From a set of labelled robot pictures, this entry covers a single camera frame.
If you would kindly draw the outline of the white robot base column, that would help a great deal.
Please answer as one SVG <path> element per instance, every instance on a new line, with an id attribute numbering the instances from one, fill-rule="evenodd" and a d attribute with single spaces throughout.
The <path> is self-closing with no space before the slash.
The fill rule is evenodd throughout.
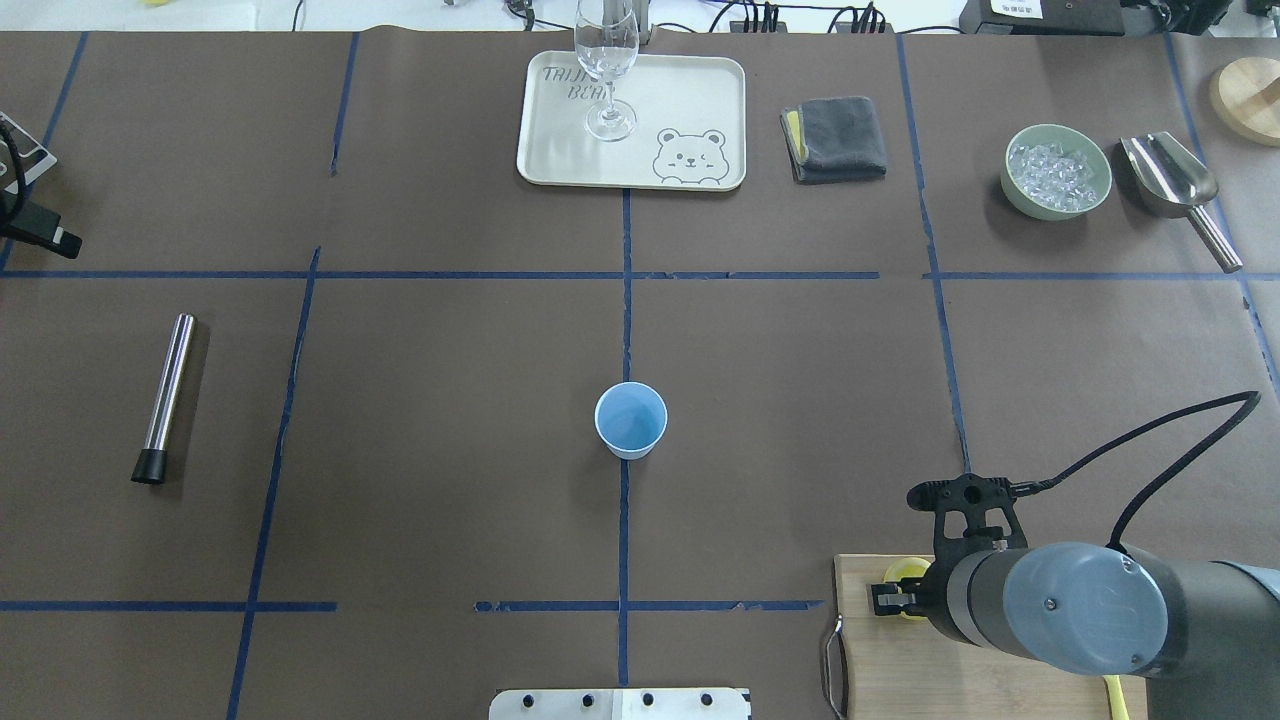
<path id="1" fill-rule="evenodd" d="M 489 719 L 751 719 L 748 689 L 732 687 L 509 689 Z"/>

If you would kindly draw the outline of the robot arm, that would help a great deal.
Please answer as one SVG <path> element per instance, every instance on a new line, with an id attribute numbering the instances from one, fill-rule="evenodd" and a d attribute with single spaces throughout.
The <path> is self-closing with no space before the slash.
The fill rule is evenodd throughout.
<path id="1" fill-rule="evenodd" d="M 936 559 L 868 589 L 878 616 L 1083 676 L 1146 680 L 1152 719 L 1275 719 L 1277 570 L 1059 542 Z"/>

